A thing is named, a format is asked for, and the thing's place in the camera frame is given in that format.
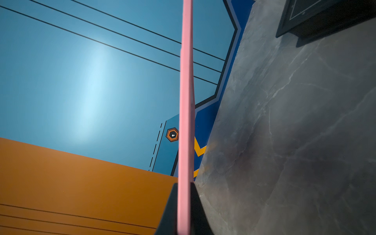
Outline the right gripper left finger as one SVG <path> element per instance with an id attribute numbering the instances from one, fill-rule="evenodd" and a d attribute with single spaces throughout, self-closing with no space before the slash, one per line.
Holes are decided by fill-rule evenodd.
<path id="1" fill-rule="evenodd" d="M 154 235 L 177 235 L 178 184 L 172 186 L 164 213 Z"/>

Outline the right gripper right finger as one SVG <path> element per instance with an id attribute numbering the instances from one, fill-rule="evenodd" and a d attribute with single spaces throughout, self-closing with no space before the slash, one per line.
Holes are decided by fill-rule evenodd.
<path id="1" fill-rule="evenodd" d="M 191 234 L 214 235 L 193 182 L 191 182 Z"/>

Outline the pink writing tablet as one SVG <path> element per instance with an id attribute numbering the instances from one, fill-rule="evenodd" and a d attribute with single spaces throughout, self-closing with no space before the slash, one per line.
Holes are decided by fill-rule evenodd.
<path id="1" fill-rule="evenodd" d="M 191 234 L 191 183 L 194 161 L 193 1 L 183 1 L 180 55 L 180 103 L 177 234 Z"/>

